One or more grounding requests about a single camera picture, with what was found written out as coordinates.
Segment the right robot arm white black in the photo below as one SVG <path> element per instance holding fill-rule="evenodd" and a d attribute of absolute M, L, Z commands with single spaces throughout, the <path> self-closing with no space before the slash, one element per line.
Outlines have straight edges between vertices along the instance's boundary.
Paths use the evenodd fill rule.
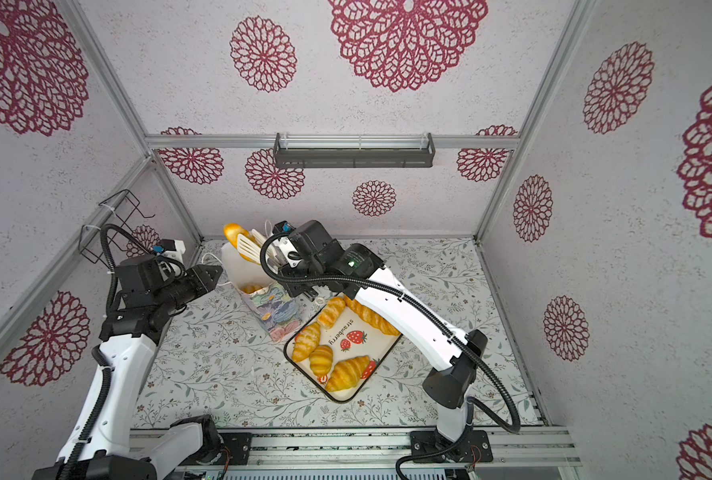
<path fill-rule="evenodd" d="M 476 379 L 473 357 L 486 346 L 483 334 L 466 333 L 439 318 L 372 250 L 359 243 L 343 247 L 316 220 L 298 228 L 275 224 L 263 249 L 272 250 L 280 263 L 264 271 L 291 296 L 312 299 L 317 286 L 326 287 L 380 315 L 410 340 L 433 367 L 423 388 L 438 406 L 437 435 L 462 440 L 473 424 L 465 398 Z"/>

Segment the white plastic steel tongs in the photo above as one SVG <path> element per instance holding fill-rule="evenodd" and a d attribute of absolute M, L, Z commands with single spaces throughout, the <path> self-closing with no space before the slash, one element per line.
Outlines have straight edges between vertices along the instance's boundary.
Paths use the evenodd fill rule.
<path fill-rule="evenodd" d="M 236 240 L 236 249 L 239 255 L 245 260 L 260 264 L 261 247 L 254 241 L 251 236 L 244 233 L 239 233 L 237 235 Z M 268 254 L 266 256 L 266 262 L 272 268 L 279 268 L 281 266 L 281 263 L 272 254 Z"/>

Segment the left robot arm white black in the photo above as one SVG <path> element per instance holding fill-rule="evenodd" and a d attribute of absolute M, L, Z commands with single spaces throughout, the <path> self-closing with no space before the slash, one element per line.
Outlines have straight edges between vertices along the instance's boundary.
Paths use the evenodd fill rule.
<path fill-rule="evenodd" d="M 166 327 L 190 302 L 214 291 L 222 273 L 219 265 L 185 268 L 154 254 L 114 267 L 101 342 L 91 351 L 97 369 L 76 427 L 55 463 L 34 478 L 163 479 L 186 460 L 219 459 L 224 442 L 209 414 L 173 423 L 139 454 L 130 439 L 137 399 Z"/>

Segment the round fake bun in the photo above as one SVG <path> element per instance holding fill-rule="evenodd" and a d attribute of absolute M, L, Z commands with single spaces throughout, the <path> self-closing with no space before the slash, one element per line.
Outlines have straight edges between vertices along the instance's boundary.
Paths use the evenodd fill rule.
<path fill-rule="evenodd" d="M 251 295 L 251 294 L 258 292 L 262 289 L 264 289 L 264 286 L 262 286 L 262 285 L 247 285 L 245 287 L 242 287 L 241 291 L 247 295 Z"/>

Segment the white floral paper bag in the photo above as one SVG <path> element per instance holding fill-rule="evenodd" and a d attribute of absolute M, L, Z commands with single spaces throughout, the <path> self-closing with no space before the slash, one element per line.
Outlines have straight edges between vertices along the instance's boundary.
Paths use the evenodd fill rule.
<path fill-rule="evenodd" d="M 206 242 L 200 260 L 222 267 L 218 288 L 236 297 L 273 343 L 282 343 L 301 326 L 297 301 L 260 265 L 242 259 L 228 241 Z M 264 289 L 247 295 L 241 291 L 247 285 L 262 285 Z"/>

